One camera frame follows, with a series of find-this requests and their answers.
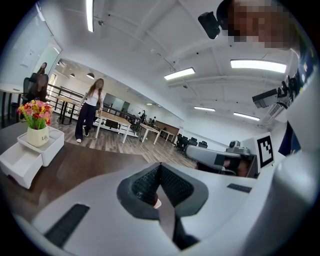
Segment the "table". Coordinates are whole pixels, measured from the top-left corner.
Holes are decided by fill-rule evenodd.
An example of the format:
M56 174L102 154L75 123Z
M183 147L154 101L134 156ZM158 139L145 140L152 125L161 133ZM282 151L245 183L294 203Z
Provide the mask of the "table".
M102 123L102 118L104 118L104 119L107 119L107 120L110 120L110 121L113 121L113 122L116 122L116 123L120 124L120 129L119 129L118 134L120 134L120 131L121 131L121 128L122 128L123 125L127 126L125 134L124 134L124 138L123 138L123 141L122 141L122 144L125 144L125 141L126 141L126 138L127 138L131 123L129 123L126 119L124 119L122 117L119 117L119 116L114 115L114 114L110 114L110 113L105 112L105 111L102 111L101 114L98 114L98 111L96 111L95 116L100 118L99 125L98 125L98 128L96 130L96 134L95 134L95 138L96 139L98 138L98 133L99 133L100 126L101 126L101 123Z
M18 95L18 106L20 105L20 99L21 99L21 94L23 91L21 91L22 87L14 84L8 84L8 83L1 83L0 84L0 92L3 92L2 95L2 107L1 107L1 126L2 128L5 127L5 104L6 104L6 95L7 93L9 94L9 101L8 101L8 114L7 118L8 121L10 121L10 110L11 110L11 98L12 94L19 94ZM18 112L15 113L15 121L18 123L19 122L19 114Z
M174 140L174 138L175 138L175 135L174 135L173 133L168 132L167 130L161 130L161 131L160 131L160 133L161 133L161 132L165 132L165 133L167 133L167 134L168 134L168 135L167 135L167 137L166 137L166 140L165 140L165 141L167 141L167 140L168 140L169 135L172 135L171 142L173 142L173 140Z
M61 112L60 112L60 117L57 119L57 122L59 124L65 125L65 126L71 125L72 116L74 114L75 106L79 106L80 101L77 101L77 100L72 99L72 98L67 98L67 97L64 97L64 96L60 96L60 95L58 95L56 98L58 100L63 101L62 107L61 107ZM73 107L72 107L72 110L71 110L69 123L64 123L68 103L72 104Z
M141 123L140 126L143 127L144 129L146 129L146 131L145 131L145 133L144 133L144 136L143 136L143 139L142 139L142 143L144 143L145 138L147 137L148 132L151 131L151 132L154 132L154 133L157 134L156 137L155 137L154 143L153 143L153 145L155 145L156 142L157 142L157 139L158 139L158 137L159 137L159 135L160 135L160 131L158 131L158 130L156 130L156 129L153 129L151 126L145 125L145 124L143 124L143 123Z
M0 155L17 143L17 137L26 133L27 128L25 123L19 122L1 129ZM29 190L5 176L2 170L0 186L11 210L31 221L45 206L82 182L145 164L147 161L142 155L108 152L64 142L50 165L37 172Z

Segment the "woman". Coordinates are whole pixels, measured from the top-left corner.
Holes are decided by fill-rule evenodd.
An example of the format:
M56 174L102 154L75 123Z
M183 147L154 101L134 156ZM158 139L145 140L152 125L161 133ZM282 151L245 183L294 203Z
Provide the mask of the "woman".
M41 67L39 68L39 71L37 72L38 75L43 75L45 73L45 69L47 67L47 63L44 62Z
M94 119L96 117L96 105L97 102L100 102L99 112L103 109L103 101L104 97L102 95L102 89L104 87L104 80L99 78L94 82L94 84L85 91L85 94L80 102L78 107L78 121L75 127L75 139L76 142L81 143L84 135L86 137L89 135L89 130L91 129L92 125L94 124Z
M27 102L37 99L42 102L46 102L48 81L49 77L47 74L38 75L36 83L31 87L30 91L25 96L27 98Z

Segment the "white tray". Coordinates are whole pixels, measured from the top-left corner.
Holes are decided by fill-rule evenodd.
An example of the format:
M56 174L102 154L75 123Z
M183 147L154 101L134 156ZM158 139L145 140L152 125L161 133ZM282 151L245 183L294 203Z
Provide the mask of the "white tray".
M0 155L0 167L4 174L10 175L26 189L30 188L42 165L41 154L19 142Z
M40 147L32 146L27 142L27 133L24 133L17 138L19 143L42 155L43 167L47 167L51 163L56 154L65 144L65 134L62 131L50 126L48 128L49 141Z

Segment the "white vase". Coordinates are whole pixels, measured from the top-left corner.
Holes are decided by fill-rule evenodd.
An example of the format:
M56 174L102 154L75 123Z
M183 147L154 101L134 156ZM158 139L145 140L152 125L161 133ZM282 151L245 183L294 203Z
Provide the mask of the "white vase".
M45 128L41 130L35 130L28 127L26 131L26 141L35 147L41 147L49 141L49 128L45 126Z

